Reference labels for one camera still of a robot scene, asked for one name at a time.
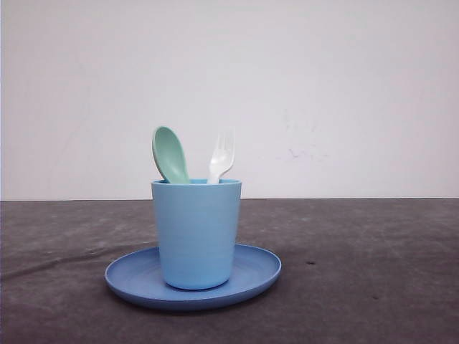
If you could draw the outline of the white plastic fork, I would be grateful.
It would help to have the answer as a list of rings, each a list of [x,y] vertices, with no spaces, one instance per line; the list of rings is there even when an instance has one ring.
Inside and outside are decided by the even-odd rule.
[[[220,178],[228,172],[235,160],[235,131],[231,128],[218,135],[216,146],[209,163],[207,183],[219,183]]]

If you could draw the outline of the light blue plastic cup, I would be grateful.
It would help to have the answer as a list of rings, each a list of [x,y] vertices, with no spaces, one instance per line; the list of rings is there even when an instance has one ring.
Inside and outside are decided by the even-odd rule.
[[[204,179],[151,183],[158,247],[165,282],[204,290],[231,275],[240,215],[242,183]]]

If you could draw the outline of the mint green plastic spoon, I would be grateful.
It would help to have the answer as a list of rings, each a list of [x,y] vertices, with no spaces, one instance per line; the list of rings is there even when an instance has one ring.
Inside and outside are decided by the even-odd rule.
[[[152,153],[156,167],[167,183],[190,183],[184,151],[172,129],[166,126],[155,129]]]

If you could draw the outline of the blue plastic plate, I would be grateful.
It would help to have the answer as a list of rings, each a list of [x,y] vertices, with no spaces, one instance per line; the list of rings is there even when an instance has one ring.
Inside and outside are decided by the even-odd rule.
[[[250,300],[268,290],[279,278],[280,258],[273,252],[237,244],[230,278],[206,290],[181,290],[164,282],[159,248],[131,252],[105,269],[110,290],[131,304],[172,312],[213,310]]]

